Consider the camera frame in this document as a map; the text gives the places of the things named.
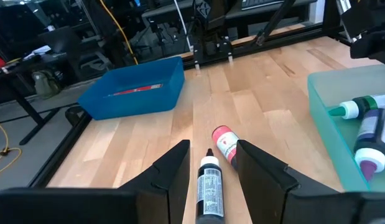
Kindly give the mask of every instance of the wooden table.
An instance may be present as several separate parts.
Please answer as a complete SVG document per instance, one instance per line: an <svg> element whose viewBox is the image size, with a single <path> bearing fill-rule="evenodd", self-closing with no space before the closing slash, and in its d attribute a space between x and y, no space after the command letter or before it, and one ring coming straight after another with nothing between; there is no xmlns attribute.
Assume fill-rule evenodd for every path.
<svg viewBox="0 0 385 224"><path fill-rule="evenodd" d="M308 110L307 76L378 63L350 59L328 37L185 71L175 109L92 121L50 187L119 187L182 139L191 140L190 187L184 223L195 223L197 170L209 147L220 160L227 223L251 223L237 173L211 140L219 125L294 169L343 190Z"/></svg>

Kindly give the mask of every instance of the concrete floor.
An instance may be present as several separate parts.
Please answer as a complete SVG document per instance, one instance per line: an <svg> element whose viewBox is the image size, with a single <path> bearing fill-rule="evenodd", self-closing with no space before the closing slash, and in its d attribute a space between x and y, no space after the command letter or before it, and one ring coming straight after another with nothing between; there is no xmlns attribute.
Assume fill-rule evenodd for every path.
<svg viewBox="0 0 385 224"><path fill-rule="evenodd" d="M78 97L83 94L93 82L79 83L72 88L62 91L57 96L41 100L39 97L31 97L31 105L37 111L45 111L60 106L75 103ZM10 187L26 187L43 166L45 161L58 147L65 135L72 126L65 118L65 111L68 107L62 108L26 145L19 146L19 141L29 133L35 126L35 122L29 116L2 123L9 137L9 147L19 147L22 155L9 168L0 173L0 190ZM0 105L0 121L14 119L27 115L26 112L16 103L10 102ZM0 150L5 146L5 137L0 130ZM6 166L17 156L17 151L10 152L8 156L0 160L0 169Z"/></svg>

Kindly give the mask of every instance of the white cap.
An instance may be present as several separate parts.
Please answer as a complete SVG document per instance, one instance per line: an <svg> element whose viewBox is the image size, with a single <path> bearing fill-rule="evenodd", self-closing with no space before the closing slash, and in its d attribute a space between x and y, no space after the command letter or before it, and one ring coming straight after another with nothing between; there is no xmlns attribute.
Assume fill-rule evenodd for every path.
<svg viewBox="0 0 385 224"><path fill-rule="evenodd" d="M216 166L220 166L220 163L218 162L218 159L214 156L205 156L201 161L200 161L200 167L203 167L206 164L214 164Z"/></svg>
<svg viewBox="0 0 385 224"><path fill-rule="evenodd" d="M376 149L362 148L355 153L355 162L360 165L362 161L370 161L376 164L376 171L382 172L385 168L385 155Z"/></svg>
<svg viewBox="0 0 385 224"><path fill-rule="evenodd" d="M344 107L344 109L346 110L346 114L344 116L342 116L342 118L351 119L351 118L357 118L358 117L359 108L358 108L358 105L354 101L350 100L350 101L342 102L339 104L339 106Z"/></svg>

